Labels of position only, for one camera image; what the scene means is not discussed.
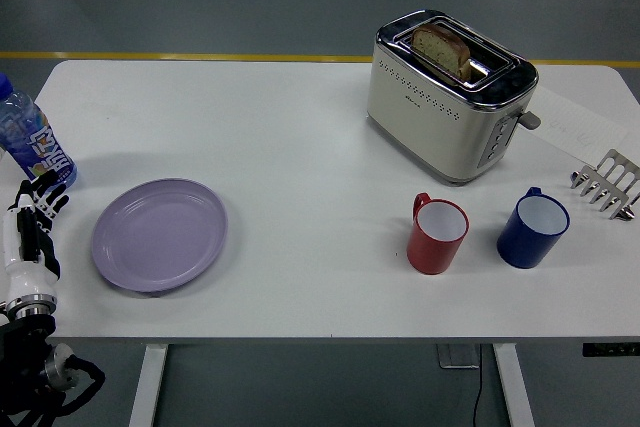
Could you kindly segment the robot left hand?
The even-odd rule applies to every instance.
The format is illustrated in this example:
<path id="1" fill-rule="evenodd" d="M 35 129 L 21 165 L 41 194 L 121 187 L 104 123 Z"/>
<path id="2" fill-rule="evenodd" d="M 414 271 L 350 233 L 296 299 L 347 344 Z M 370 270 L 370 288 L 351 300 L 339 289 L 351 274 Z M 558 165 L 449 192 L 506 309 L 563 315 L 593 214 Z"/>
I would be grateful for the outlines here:
<path id="1" fill-rule="evenodd" d="M 4 266 L 11 302 L 56 296 L 61 267 L 51 230 L 54 218 L 68 201 L 66 186 L 54 171 L 21 183 L 3 218 Z"/>

